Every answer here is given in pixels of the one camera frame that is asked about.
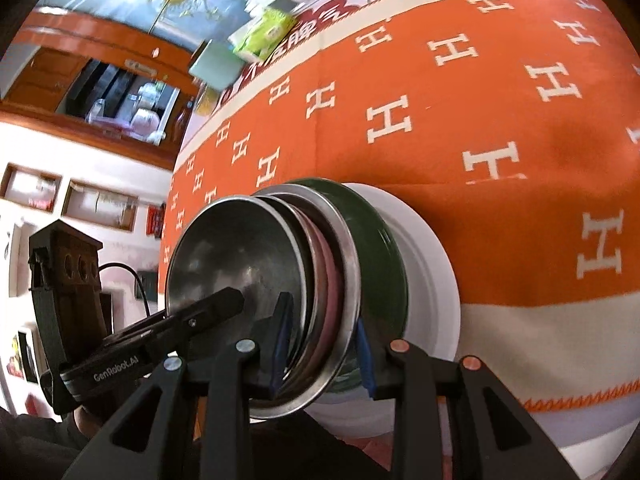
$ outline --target person's hand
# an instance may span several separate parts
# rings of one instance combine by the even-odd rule
[[[87,438],[93,438],[102,427],[100,421],[82,406],[74,410],[74,420],[80,433]]]

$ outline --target white wall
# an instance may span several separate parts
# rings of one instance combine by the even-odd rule
[[[31,43],[12,43],[0,60],[0,98],[4,98],[6,93],[14,84],[15,78],[27,66],[31,58],[40,47]]]
[[[34,132],[12,124],[0,123],[0,172],[7,163],[47,171],[63,177],[53,214],[18,206],[0,200],[0,222],[13,219],[23,224],[18,264],[18,297],[0,298],[0,360],[2,369],[10,354],[10,341],[16,329],[28,320],[35,320],[31,294],[28,291],[30,270],[28,238],[36,230],[61,217],[66,188],[70,179],[120,190],[151,203],[166,201],[171,172],[148,166],[113,153],[103,152],[82,144]],[[160,242],[147,237],[146,206],[139,206],[132,233],[104,228],[63,218],[63,221],[85,234],[100,240],[104,248],[98,253],[101,264],[123,262],[134,269],[157,269]],[[144,316],[141,301],[134,298],[134,279],[125,270],[107,269],[100,274],[102,289],[114,294],[114,323],[116,329],[130,325]],[[24,400],[29,392],[43,399],[40,388],[5,374],[14,405],[24,413]]]

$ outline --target tablecloth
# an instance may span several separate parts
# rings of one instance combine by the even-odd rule
[[[475,354],[531,411],[640,389],[640,59],[601,0],[323,0],[178,157],[190,220],[303,176],[426,220]]]

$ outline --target wooden cabinet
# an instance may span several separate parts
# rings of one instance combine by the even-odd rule
[[[41,47],[16,78],[5,99],[55,112],[88,59]]]

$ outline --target stack of bowls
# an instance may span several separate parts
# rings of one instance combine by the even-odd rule
[[[353,335],[361,311],[385,338],[404,331],[408,289],[391,232],[359,194],[330,180],[226,197],[201,211],[172,256],[168,313],[225,286],[244,294],[244,310],[192,340],[191,356],[248,336],[281,291],[296,305],[283,387],[275,400],[252,400],[253,418],[289,415],[325,391],[359,386]]]

